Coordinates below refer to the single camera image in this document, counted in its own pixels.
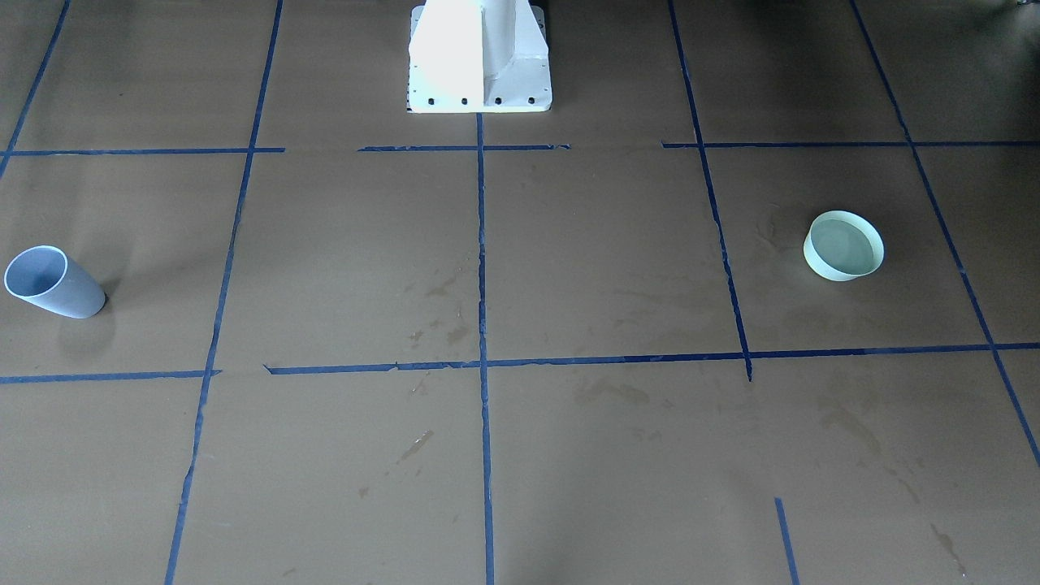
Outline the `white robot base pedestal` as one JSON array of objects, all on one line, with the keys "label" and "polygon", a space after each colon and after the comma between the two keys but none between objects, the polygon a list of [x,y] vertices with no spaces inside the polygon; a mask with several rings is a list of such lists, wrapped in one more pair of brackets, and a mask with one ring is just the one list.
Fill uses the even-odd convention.
[{"label": "white robot base pedestal", "polygon": [[546,14],[531,1],[427,1],[411,11],[413,115],[549,111]]}]

